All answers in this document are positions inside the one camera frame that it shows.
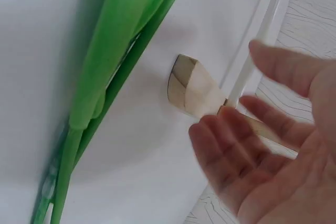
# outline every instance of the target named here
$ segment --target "white frame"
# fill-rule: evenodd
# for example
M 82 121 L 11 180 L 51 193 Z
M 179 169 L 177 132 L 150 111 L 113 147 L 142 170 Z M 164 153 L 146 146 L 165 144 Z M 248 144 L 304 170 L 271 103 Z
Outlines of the white frame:
M 238 98 L 243 93 L 255 93 L 262 78 L 262 73 L 248 57 L 247 45 L 254 38 L 270 45 L 276 42 L 288 3 L 289 0 L 259 0 L 237 54 L 220 85 L 221 90 L 229 97 L 229 104 L 237 106 L 243 113 L 246 110 L 237 105 Z

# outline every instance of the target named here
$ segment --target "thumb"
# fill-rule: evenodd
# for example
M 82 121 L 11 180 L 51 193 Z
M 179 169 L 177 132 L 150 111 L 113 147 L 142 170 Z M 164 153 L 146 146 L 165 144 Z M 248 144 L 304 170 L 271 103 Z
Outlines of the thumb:
M 258 40 L 249 43 L 252 60 L 272 80 L 308 97 L 311 84 L 329 60 L 313 58 L 283 48 L 268 47 Z

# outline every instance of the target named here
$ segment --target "palm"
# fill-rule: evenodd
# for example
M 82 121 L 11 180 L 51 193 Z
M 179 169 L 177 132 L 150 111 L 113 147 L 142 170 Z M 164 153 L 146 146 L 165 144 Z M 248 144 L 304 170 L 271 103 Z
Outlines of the palm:
M 315 126 L 297 123 L 254 97 L 241 103 L 299 153 L 294 160 L 271 153 L 232 108 L 203 117 L 190 135 L 221 200 L 242 224 L 323 222 L 323 211 L 336 203 L 329 192 L 336 173 Z

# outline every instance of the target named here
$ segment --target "white surface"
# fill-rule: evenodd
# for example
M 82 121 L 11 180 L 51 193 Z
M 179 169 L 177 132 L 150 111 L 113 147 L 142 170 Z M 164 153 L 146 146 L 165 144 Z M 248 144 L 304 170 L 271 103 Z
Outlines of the white surface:
M 220 82 L 258 0 L 177 0 L 76 167 L 62 223 L 182 223 L 206 185 L 168 104 L 179 53 Z M 102 0 L 0 0 L 0 221 L 29 223 Z
M 222 91 L 227 94 L 228 104 L 237 106 L 243 113 L 246 110 L 238 104 L 238 98 L 242 93 L 254 93 L 262 76 L 248 57 L 249 50 L 246 45 L 253 38 L 261 39 L 270 45 L 275 43 L 288 2 L 289 0 L 259 0 L 242 43 L 224 76 Z

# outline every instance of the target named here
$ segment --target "green plastic part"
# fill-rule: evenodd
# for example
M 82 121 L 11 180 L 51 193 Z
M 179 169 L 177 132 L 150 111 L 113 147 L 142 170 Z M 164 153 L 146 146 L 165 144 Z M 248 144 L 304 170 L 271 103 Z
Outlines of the green plastic part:
M 104 103 L 105 103 L 105 94 L 106 92 L 104 90 L 98 99 L 98 102 L 95 107 L 95 111 L 93 112 L 93 115 L 92 115 L 92 118 L 97 118 L 100 115 L 104 107 Z
M 147 22 L 153 17 L 157 9 L 160 7 L 163 0 L 150 0 L 150 5 L 143 12 L 138 26 L 136 27 L 134 36 L 137 35 L 147 24 Z
M 106 99 L 102 113 L 96 119 L 91 120 L 88 128 L 83 133 L 82 140 L 80 142 L 76 156 L 76 163 L 78 163 L 85 149 L 89 145 L 93 135 L 98 129 L 104 116 L 108 112 L 111 104 L 113 103 L 114 99 L 119 93 L 121 87 L 125 83 L 127 77 L 131 73 L 137 61 L 140 59 L 140 56 L 144 52 L 145 48 L 147 47 L 148 43 L 152 39 L 153 35 L 155 34 L 156 30 L 160 26 L 161 22 L 167 15 L 169 9 L 171 8 L 174 2 L 175 0 L 163 1 L 157 12 L 147 23 L 147 25 L 143 28 L 142 32 L 140 33 L 140 36 L 138 37 L 133 47 L 127 54 L 123 64 L 120 66 L 119 70 L 115 74 L 114 78 L 112 79 L 110 85 L 106 90 Z
M 133 38 L 149 0 L 105 0 L 85 58 L 69 125 L 86 129 L 101 91 Z
M 141 16 L 141 20 L 142 19 L 146 20 L 145 18 L 147 17 L 150 19 L 150 21 L 146 25 L 144 25 L 139 37 L 138 36 L 135 37 L 136 41 L 133 47 L 130 50 L 128 49 L 126 50 L 126 52 L 128 53 L 125 56 L 123 64 L 120 66 L 117 73 L 113 77 L 112 81 L 108 85 L 108 88 L 106 90 L 106 97 L 104 95 L 105 92 L 100 93 L 100 95 L 98 96 L 98 101 L 96 103 L 96 106 L 94 107 L 94 111 L 91 116 L 91 117 L 97 117 L 97 118 L 91 120 L 87 129 L 84 130 L 82 135 L 81 135 L 81 130 L 76 131 L 74 129 L 71 129 L 69 131 L 67 140 L 65 142 L 67 144 L 65 144 L 64 146 L 64 150 L 67 150 L 65 151 L 64 156 L 67 156 L 67 158 L 64 158 L 64 156 L 62 157 L 62 165 L 59 170 L 59 179 L 57 181 L 58 183 L 57 190 L 52 189 L 52 186 L 55 186 L 57 176 L 48 176 L 46 178 L 43 188 L 45 189 L 46 187 L 51 192 L 51 195 L 42 194 L 37 211 L 33 218 L 34 224 L 44 223 L 44 217 L 46 215 L 46 211 L 48 209 L 50 201 L 55 198 L 55 194 L 56 194 L 55 192 L 57 192 L 56 195 L 58 195 L 58 198 L 56 196 L 56 200 L 58 200 L 58 202 L 57 201 L 55 202 L 51 223 L 52 224 L 59 223 L 62 209 L 63 209 L 64 202 L 65 202 L 65 198 L 66 198 L 66 194 L 67 194 L 69 178 L 71 175 L 70 164 L 72 163 L 73 164 L 72 167 L 74 168 L 75 165 L 78 163 L 80 157 L 82 156 L 86 147 L 90 143 L 102 119 L 106 115 L 110 105 L 112 104 L 113 100 L 117 96 L 119 90 L 121 89 L 122 85 L 126 81 L 128 75 L 132 71 L 136 62 L 140 58 L 141 54 L 145 50 L 146 46 L 148 45 L 149 41 L 151 40 L 152 36 L 154 35 L 155 31 L 159 27 L 160 23 L 162 22 L 163 18 L 165 17 L 166 13 L 169 11 L 170 7 L 172 6 L 175 0 L 161 0 L 161 1 L 154 0 L 154 1 L 157 1 L 157 3 L 159 2 L 159 5 L 155 7 L 157 3 L 156 4 L 152 3 L 152 6 L 148 8 L 149 9 L 152 8 L 153 14 L 147 11 L 147 13 L 145 12 L 145 14 Z M 137 29 L 139 29 L 139 27 L 142 26 L 141 20 L 138 22 Z M 130 40 L 128 47 L 130 47 L 130 45 L 133 44 L 133 41 L 134 39 Z M 75 157 L 75 160 L 73 161 L 73 157 L 74 157 L 73 153 L 75 152 L 76 145 L 78 144 L 79 146 L 77 146 L 77 155 Z M 60 150 L 58 151 L 58 155 L 54 158 L 54 160 L 57 160 L 57 161 L 60 160 L 62 156 L 62 150 L 63 150 L 63 146 L 61 146 Z

